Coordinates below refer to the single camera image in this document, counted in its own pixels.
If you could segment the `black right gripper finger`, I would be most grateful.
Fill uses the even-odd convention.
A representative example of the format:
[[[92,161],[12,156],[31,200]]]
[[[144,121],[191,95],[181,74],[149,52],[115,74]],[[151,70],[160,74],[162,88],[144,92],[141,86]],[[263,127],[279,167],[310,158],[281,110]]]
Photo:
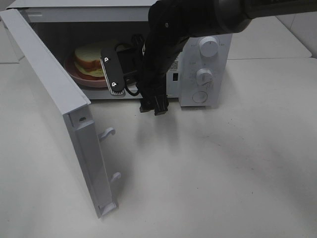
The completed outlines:
[[[154,104],[154,97],[149,96],[149,97],[142,97],[140,99],[140,108],[139,111],[141,113],[149,112],[155,109],[155,104]]]
[[[155,116],[164,115],[168,111],[168,98],[165,94],[155,95]]]

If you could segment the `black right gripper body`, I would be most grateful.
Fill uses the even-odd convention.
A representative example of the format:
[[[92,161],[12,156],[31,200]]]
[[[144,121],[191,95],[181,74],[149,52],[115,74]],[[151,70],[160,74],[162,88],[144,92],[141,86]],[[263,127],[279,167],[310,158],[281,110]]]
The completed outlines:
[[[138,71],[137,88],[141,96],[149,97],[166,93],[166,74],[169,71],[173,59],[166,61],[159,59],[138,59],[136,62]]]

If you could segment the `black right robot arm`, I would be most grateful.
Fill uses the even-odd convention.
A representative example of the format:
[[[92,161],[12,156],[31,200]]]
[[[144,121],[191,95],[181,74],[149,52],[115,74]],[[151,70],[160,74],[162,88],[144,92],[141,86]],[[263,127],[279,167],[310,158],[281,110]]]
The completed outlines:
[[[158,0],[148,13],[150,32],[136,86],[140,112],[168,110],[166,73],[188,39],[240,33],[252,19],[313,12],[315,0]]]

